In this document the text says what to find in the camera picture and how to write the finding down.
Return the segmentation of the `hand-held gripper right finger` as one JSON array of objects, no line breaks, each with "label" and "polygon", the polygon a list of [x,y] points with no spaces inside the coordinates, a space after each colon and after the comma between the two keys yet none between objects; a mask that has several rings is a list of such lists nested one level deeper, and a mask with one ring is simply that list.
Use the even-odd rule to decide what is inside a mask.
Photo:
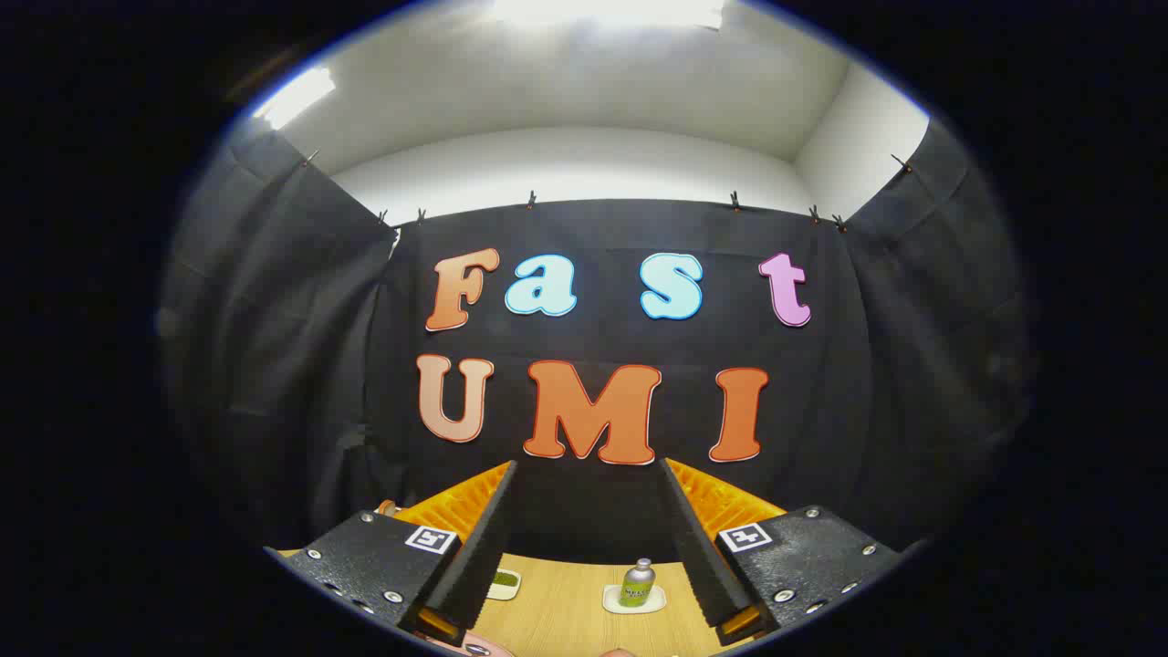
[{"label": "hand-held gripper right finger", "polygon": [[801,631],[906,559],[822,505],[781,510],[675,459],[658,463],[656,489],[705,624],[724,646]]}]

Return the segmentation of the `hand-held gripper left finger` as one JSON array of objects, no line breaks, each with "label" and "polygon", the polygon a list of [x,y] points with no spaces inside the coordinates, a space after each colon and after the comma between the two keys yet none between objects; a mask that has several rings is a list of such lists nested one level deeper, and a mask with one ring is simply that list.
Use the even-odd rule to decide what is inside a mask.
[{"label": "hand-held gripper left finger", "polygon": [[516,471],[507,461],[392,516],[360,510],[305,547],[266,555],[380,631],[454,648],[478,624],[505,553]]}]

